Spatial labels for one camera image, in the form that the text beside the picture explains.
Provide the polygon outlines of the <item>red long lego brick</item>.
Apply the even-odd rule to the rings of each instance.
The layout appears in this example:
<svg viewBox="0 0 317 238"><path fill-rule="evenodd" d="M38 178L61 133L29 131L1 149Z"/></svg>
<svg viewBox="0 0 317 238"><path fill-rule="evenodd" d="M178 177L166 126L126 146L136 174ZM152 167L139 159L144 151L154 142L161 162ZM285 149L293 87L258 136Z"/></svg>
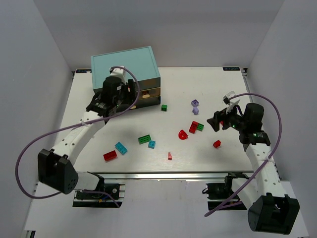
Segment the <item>red long lego brick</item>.
<svg viewBox="0 0 317 238"><path fill-rule="evenodd" d="M198 125L199 124L196 121L192 121L190 128L189 128L189 132L194 134L197 130Z"/></svg>

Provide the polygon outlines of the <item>small red lego brick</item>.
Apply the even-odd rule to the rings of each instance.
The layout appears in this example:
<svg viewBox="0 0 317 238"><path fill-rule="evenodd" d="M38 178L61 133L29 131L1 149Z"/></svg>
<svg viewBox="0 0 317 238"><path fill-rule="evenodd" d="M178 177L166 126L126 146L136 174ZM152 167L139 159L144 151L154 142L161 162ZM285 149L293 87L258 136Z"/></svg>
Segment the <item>small red lego brick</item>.
<svg viewBox="0 0 317 238"><path fill-rule="evenodd" d="M214 148L218 148L219 146L221 145L221 141L220 140L217 140L213 143L213 147Z"/></svg>

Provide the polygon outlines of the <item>red arch lego piece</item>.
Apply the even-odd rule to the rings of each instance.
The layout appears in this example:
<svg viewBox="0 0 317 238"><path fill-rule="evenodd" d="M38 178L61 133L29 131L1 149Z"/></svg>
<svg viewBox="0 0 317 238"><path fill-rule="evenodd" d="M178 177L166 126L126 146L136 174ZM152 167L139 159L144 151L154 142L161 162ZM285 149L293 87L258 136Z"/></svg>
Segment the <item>red arch lego piece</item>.
<svg viewBox="0 0 317 238"><path fill-rule="evenodd" d="M178 138L181 140L185 140L188 138L188 134L184 130L180 130L178 133Z"/></svg>

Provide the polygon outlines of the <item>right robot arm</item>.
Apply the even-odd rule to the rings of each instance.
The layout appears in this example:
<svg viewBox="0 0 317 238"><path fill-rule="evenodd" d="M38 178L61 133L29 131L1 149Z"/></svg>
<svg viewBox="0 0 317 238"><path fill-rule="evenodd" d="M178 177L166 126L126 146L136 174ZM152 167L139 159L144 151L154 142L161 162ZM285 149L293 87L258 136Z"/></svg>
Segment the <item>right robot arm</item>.
<svg viewBox="0 0 317 238"><path fill-rule="evenodd" d="M238 196L248 210L248 224L254 232L288 235L300 210L296 198L284 190L271 156L270 140L262 130L263 106L248 103L242 115L232 105L214 113L207 122L214 131L233 128L249 158L252 176L230 174L225 185Z"/></svg>

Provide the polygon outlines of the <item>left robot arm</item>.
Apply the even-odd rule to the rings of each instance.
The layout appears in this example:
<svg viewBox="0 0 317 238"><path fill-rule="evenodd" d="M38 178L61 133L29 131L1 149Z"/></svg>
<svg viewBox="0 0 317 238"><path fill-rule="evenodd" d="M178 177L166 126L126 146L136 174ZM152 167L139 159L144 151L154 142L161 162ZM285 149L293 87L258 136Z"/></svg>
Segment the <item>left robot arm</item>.
<svg viewBox="0 0 317 238"><path fill-rule="evenodd" d="M137 99L136 82L124 81L118 76L109 76L103 88L97 92L80 120L50 150L42 149L38 154L39 181L63 194L73 190L100 191L104 179L92 172L78 172L74 165L78 156L93 136L102 129L110 118L117 115L117 107L126 102L133 104Z"/></svg>

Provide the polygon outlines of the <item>purple lego brick lower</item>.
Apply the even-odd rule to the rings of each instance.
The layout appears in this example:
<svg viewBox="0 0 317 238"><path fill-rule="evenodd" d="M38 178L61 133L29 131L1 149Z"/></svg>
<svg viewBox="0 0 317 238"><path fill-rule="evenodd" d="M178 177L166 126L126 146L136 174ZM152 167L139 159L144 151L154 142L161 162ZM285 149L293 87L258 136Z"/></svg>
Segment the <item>purple lego brick lower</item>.
<svg viewBox="0 0 317 238"><path fill-rule="evenodd" d="M199 114L199 109L197 107L193 107L192 112L194 115L198 115Z"/></svg>

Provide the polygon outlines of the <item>purple lego brick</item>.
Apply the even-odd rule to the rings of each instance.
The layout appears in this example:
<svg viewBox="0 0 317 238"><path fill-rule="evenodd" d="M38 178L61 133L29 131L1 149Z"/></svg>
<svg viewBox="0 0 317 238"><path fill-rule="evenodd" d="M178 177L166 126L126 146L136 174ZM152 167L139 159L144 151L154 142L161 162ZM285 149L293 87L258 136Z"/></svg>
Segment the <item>purple lego brick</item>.
<svg viewBox="0 0 317 238"><path fill-rule="evenodd" d="M194 115L198 115L199 114L199 109L197 107L193 107L192 112Z"/></svg>
<svg viewBox="0 0 317 238"><path fill-rule="evenodd" d="M199 105L198 100L194 99L194 100L191 102L191 105L192 105L193 107L197 107L197 106Z"/></svg>

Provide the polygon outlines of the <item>purple lego brick upper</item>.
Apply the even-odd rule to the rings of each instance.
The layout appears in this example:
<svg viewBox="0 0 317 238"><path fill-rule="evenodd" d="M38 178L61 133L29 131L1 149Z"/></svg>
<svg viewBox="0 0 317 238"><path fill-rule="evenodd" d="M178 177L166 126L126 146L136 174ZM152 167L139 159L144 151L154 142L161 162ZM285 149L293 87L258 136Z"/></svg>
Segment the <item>purple lego brick upper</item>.
<svg viewBox="0 0 317 238"><path fill-rule="evenodd" d="M192 105L193 107L197 107L197 106L199 105L198 100L194 99L194 100L191 102L191 105Z"/></svg>

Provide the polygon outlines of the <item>small green lego cube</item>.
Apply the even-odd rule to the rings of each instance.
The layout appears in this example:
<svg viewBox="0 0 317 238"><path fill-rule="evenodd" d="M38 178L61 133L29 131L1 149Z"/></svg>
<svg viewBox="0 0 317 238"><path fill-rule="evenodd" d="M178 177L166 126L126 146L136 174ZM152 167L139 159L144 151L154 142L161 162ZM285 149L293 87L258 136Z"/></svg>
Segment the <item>small green lego cube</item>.
<svg viewBox="0 0 317 238"><path fill-rule="evenodd" d="M167 105L162 105L161 106L161 110L166 112L167 111Z"/></svg>

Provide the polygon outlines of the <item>green long lego brick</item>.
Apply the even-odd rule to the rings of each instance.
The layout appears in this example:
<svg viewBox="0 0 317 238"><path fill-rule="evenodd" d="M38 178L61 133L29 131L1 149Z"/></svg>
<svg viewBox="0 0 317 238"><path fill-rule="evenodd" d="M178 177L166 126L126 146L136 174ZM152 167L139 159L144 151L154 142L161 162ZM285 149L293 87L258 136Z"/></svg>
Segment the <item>green long lego brick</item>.
<svg viewBox="0 0 317 238"><path fill-rule="evenodd" d="M151 141L151 136L149 134L138 138L139 144L148 143L149 141Z"/></svg>

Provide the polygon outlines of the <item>long cyan lego brick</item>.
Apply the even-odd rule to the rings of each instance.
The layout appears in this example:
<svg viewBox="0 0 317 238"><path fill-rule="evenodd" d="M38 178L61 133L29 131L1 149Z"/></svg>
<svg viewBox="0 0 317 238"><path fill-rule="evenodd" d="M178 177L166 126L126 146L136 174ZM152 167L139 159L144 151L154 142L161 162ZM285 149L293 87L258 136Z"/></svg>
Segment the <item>long cyan lego brick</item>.
<svg viewBox="0 0 317 238"><path fill-rule="evenodd" d="M128 151L127 148L121 142L117 142L115 144L115 148L120 152L121 155L125 155Z"/></svg>

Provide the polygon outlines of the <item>small cyan lego brick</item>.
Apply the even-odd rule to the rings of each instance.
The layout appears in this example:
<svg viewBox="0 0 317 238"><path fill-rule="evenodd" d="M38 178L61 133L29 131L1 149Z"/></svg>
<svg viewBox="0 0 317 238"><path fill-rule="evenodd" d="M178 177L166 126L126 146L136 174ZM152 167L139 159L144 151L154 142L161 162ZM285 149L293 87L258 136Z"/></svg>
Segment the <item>small cyan lego brick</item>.
<svg viewBox="0 0 317 238"><path fill-rule="evenodd" d="M154 149L155 145L156 145L156 142L153 141L153 140L150 140L149 143L148 143L148 147L151 148L151 149Z"/></svg>

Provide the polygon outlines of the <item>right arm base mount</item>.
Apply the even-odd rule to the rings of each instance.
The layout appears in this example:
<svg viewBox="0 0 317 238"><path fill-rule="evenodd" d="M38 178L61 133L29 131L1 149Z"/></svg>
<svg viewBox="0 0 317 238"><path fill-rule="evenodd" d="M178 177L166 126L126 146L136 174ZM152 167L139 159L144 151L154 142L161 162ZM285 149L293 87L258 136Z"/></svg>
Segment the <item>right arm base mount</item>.
<svg viewBox="0 0 317 238"><path fill-rule="evenodd" d="M243 179L243 181L247 180L249 177L245 173L233 173L229 172L222 182L209 182L206 184L206 187L202 190L202 194L207 196L208 200L208 210L213 210L216 206L222 203L225 199L227 199L233 191L231 189L232 181L234 179ZM241 199L236 195L229 202L225 204L225 208L221 210L236 210L243 211L247 210L245 205L242 203Z"/></svg>

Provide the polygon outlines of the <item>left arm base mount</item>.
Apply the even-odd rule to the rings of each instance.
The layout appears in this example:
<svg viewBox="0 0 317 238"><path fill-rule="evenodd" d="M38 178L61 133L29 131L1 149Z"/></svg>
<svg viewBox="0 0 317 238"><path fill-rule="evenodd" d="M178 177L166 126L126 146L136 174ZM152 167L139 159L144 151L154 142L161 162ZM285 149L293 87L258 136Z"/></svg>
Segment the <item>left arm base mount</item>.
<svg viewBox="0 0 317 238"><path fill-rule="evenodd" d="M98 193L75 191L72 207L75 208L120 208L125 196L122 181L105 181Z"/></svg>

